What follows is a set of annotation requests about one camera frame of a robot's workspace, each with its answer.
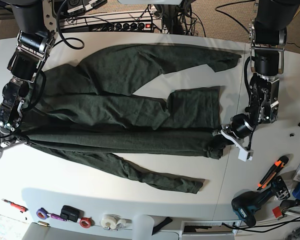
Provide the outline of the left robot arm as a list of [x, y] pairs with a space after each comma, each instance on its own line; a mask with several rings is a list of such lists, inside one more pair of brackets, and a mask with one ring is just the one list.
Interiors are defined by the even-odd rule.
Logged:
[[252, 137], [261, 124], [277, 120], [279, 109], [279, 75], [283, 74], [287, 26], [300, 7], [300, 0], [256, 0], [256, 17], [246, 29], [249, 34], [249, 57], [243, 67], [248, 94], [245, 112], [232, 117], [229, 124], [213, 132], [209, 149], [220, 153], [224, 147], [235, 145], [242, 161], [253, 158]]

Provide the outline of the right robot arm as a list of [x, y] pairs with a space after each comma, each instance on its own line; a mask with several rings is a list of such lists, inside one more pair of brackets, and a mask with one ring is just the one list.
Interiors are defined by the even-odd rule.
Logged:
[[18, 133], [24, 113], [33, 106], [26, 97], [30, 85], [43, 75], [56, 41], [56, 19], [51, 0], [8, 0], [19, 27], [17, 45], [8, 62], [10, 81], [0, 104], [0, 158], [5, 150], [27, 142]]

